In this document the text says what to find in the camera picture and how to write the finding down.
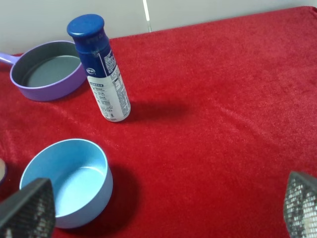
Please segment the black textured right gripper left finger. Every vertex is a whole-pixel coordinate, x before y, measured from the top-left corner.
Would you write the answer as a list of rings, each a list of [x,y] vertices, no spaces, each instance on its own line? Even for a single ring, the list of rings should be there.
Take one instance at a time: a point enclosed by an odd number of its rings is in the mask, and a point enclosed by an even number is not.
[[[0,204],[2,238],[50,238],[55,227],[52,183],[37,178]]]

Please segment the black textured right gripper right finger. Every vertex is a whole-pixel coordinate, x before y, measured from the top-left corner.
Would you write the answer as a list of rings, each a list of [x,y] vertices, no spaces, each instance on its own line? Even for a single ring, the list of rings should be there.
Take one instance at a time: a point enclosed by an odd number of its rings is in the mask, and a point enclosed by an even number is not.
[[[291,172],[288,178],[283,217],[291,238],[317,236],[317,179],[304,172]]]

